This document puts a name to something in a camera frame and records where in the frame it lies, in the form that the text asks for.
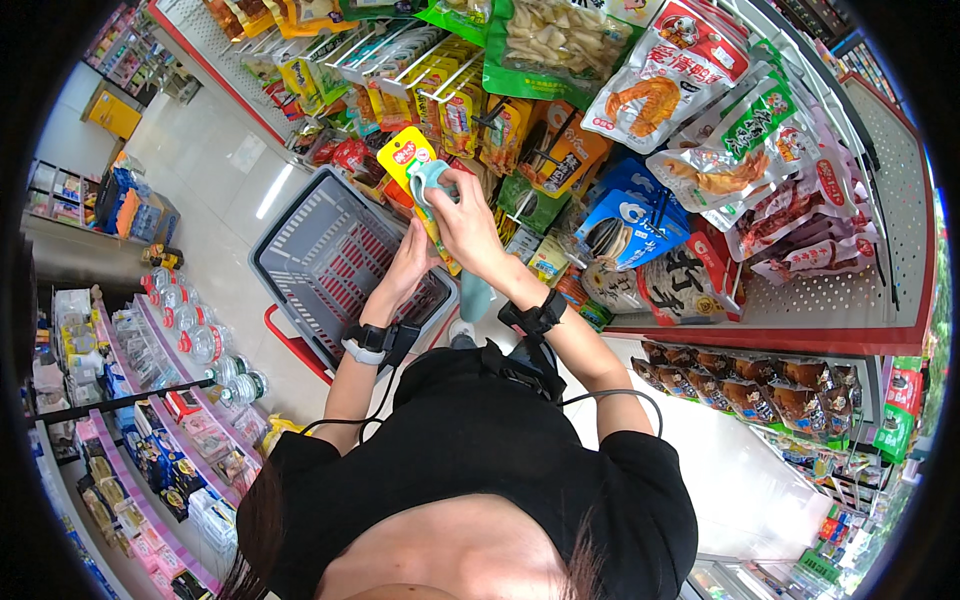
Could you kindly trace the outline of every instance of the hand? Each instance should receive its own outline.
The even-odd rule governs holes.
[[[427,256],[430,240],[420,219],[410,220],[400,248],[396,251],[394,262],[386,276],[376,286],[360,317],[360,324],[372,324],[386,327],[394,318],[400,306],[417,291],[417,284],[431,267],[439,267],[444,260],[439,256]]]
[[[472,173],[447,169],[438,177],[441,185],[456,184],[460,202],[453,201],[439,187],[428,187],[423,196],[434,209],[440,236],[450,255],[464,269],[492,284],[507,254],[493,223],[493,214],[484,200],[480,180]]]

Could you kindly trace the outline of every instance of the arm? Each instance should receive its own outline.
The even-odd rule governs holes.
[[[520,310],[541,306],[550,288],[515,256],[503,251],[479,180],[453,169],[444,171],[440,179],[444,185],[456,183],[461,195],[460,202],[454,204],[443,190],[426,190],[427,200],[436,207],[434,215],[450,254]],[[589,392],[633,389],[627,368],[596,331],[569,306],[560,322],[545,337],[564,365]],[[596,403],[597,437],[601,442],[614,431],[623,429],[653,435],[646,411],[636,397],[601,396]]]
[[[389,326],[399,307],[413,296],[423,275],[431,267],[443,264],[438,257],[427,257],[427,241],[420,219],[413,219],[386,276],[370,294],[360,324]],[[358,363],[344,354],[326,396],[324,419],[365,419],[370,411],[376,371],[376,365]],[[313,437],[330,442],[343,456],[356,445],[359,433],[360,425],[325,423],[317,427]]]

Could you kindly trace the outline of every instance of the hair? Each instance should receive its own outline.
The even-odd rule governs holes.
[[[264,461],[263,469],[237,507],[236,553],[217,593],[218,600],[259,600],[266,595],[267,579],[283,544],[281,495],[276,468],[269,460]],[[594,600],[598,596],[603,558],[593,545],[591,515],[592,510],[580,521],[559,600]]]

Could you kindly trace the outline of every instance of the white watch strap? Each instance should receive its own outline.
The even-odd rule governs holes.
[[[353,360],[364,365],[379,365],[387,356],[387,352],[384,350],[372,352],[366,348],[360,348],[356,340],[341,340],[340,343],[344,345],[344,350],[353,357]]]

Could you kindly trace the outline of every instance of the black t-shirt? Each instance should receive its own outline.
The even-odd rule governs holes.
[[[429,502],[493,493],[533,518],[565,562],[589,513],[603,558],[602,598],[678,596],[696,556],[697,522],[670,444],[618,431],[599,452],[585,449],[560,410],[504,379],[422,387],[344,457],[323,440],[280,437],[270,461],[280,479],[284,538],[271,591],[312,599],[326,566],[377,522]],[[401,382],[397,393],[403,389]],[[241,511],[237,527],[247,525]]]

